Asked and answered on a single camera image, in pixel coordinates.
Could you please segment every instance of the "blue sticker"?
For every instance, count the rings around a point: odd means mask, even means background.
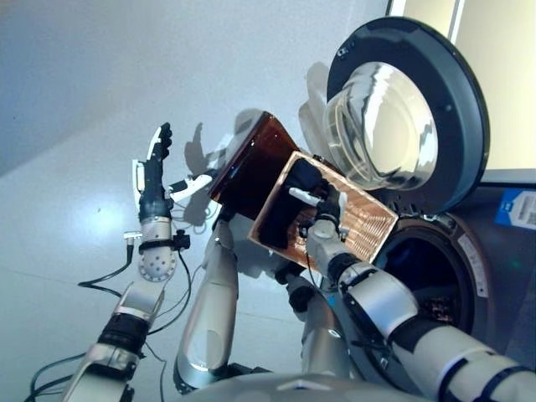
[[[520,188],[505,190],[495,222],[536,230],[536,191]]]

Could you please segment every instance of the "silver robot arm segment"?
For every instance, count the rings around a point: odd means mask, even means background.
[[[349,253],[331,220],[319,219],[308,230],[307,252],[322,274],[338,283],[356,324],[390,345],[429,398],[536,400],[534,372],[455,327],[420,317],[410,290],[389,273]]]
[[[229,222],[218,219],[205,250],[206,274],[184,329],[173,379],[187,394],[225,378],[235,329],[238,271]]]

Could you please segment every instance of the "screw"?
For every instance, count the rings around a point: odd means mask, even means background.
[[[348,53],[348,49],[347,48],[340,48],[338,51],[337,51],[337,56],[339,59],[341,59],[345,54]]]

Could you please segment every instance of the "white wall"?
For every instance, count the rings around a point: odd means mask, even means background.
[[[122,264],[122,232],[137,227],[130,160],[143,157],[156,126],[170,121],[174,131],[169,182],[189,173],[183,149],[198,123],[207,153],[247,108],[271,111],[305,145],[297,111],[308,68],[329,64],[354,29],[384,10],[385,2],[359,0],[0,6],[1,401],[21,400],[37,368],[96,340],[116,301],[75,283]],[[185,258],[194,268],[209,232],[189,233]],[[112,285],[121,289],[133,271]],[[184,283],[177,273],[169,301]],[[234,361],[299,369],[302,325],[282,287],[264,274],[240,276],[237,320]],[[151,341],[163,357],[173,359],[183,324]],[[137,400],[157,399],[159,369],[144,360]]]
[[[536,168],[536,2],[467,0],[456,47],[490,116],[488,169]]]

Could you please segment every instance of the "robot forearm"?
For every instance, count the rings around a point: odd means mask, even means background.
[[[307,233],[307,252],[338,284],[352,319],[386,342],[408,375],[438,400],[536,400],[536,375],[455,327],[419,317],[410,290],[389,273],[358,261],[331,221]]]

